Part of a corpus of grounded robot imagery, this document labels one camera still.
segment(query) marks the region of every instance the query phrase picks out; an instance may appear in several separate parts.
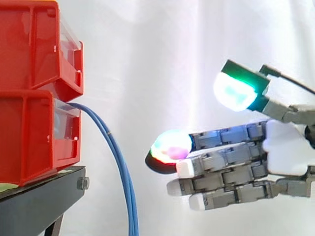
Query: bolt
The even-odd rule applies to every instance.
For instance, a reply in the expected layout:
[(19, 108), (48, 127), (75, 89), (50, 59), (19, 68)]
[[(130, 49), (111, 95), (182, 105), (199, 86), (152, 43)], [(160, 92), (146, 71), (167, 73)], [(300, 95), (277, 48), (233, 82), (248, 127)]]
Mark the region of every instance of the bolt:
[(81, 177), (78, 180), (78, 189), (80, 190), (88, 190), (90, 187), (90, 178), (89, 177)]

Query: robotic hand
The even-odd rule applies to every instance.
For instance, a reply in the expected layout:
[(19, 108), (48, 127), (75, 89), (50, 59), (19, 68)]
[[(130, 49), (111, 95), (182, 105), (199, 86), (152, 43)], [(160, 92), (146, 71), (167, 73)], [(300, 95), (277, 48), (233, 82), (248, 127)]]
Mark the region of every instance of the robotic hand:
[[(193, 150), (237, 144), (176, 163), (179, 179), (169, 182), (167, 190), (173, 196), (191, 195), (191, 209), (209, 210), (278, 194), (311, 196), (315, 150), (292, 123), (268, 120), (191, 136)], [(283, 178), (259, 180), (268, 174)]]
[[(146, 164), (158, 173), (177, 172), (179, 178), (167, 185), (170, 195), (191, 195), (189, 204), (195, 210), (279, 194), (311, 196), (315, 189), (315, 107), (287, 107), (269, 99), (265, 96), (268, 75), (286, 79), (315, 95), (315, 91), (269, 66), (253, 72), (228, 60), (214, 84), (218, 101), (235, 111), (263, 113), (270, 120), (186, 137), (177, 132), (164, 143), (156, 141)], [(297, 124), (304, 126), (303, 132)], [(206, 152), (194, 155), (199, 150)], [(280, 178), (270, 181), (266, 178), (269, 174)]]

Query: robot finger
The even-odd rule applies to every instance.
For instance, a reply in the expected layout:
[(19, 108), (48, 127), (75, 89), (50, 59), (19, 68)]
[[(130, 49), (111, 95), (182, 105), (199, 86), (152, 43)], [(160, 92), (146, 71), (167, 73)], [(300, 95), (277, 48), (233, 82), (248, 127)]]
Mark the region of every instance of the robot finger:
[(262, 142), (265, 139), (267, 121), (234, 126), (226, 129), (212, 130), (190, 134), (193, 147), (191, 151), (215, 148), (223, 145), (243, 142)]
[(185, 196), (251, 183), (267, 175), (266, 160), (258, 160), (216, 172), (205, 172), (195, 178), (175, 179), (167, 184), (167, 191), (172, 196)]
[(193, 210), (211, 210), (227, 207), (231, 204), (255, 202), (270, 199), (278, 195), (271, 181), (256, 181), (233, 188), (222, 188), (211, 192), (193, 194), (189, 206)]
[(244, 143), (181, 160), (176, 164), (176, 171), (179, 178), (193, 178), (205, 171), (215, 172), (231, 165), (246, 164), (258, 159), (266, 159), (262, 143)]

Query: white fingertip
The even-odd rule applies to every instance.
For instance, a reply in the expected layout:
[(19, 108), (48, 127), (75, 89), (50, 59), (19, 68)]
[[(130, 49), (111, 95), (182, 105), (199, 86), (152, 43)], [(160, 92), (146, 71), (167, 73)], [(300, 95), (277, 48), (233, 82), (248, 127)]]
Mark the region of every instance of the white fingertip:
[(203, 201), (202, 193), (197, 193), (197, 194), (191, 195), (189, 197), (189, 206), (190, 206), (190, 209), (192, 209), (192, 210), (204, 211), (205, 210), (205, 204)]
[(178, 179), (168, 182), (166, 185), (167, 193), (171, 196), (181, 196), (182, 191)]
[(192, 161), (184, 159), (176, 164), (176, 171), (179, 178), (192, 178), (195, 176)]

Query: stacked red bins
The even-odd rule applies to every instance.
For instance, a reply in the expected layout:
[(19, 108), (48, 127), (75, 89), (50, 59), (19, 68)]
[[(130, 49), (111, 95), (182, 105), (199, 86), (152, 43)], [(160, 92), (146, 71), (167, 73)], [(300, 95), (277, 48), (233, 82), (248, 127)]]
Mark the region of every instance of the stacked red bins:
[(80, 160), (83, 45), (55, 1), (0, 0), (0, 183), (19, 186)]

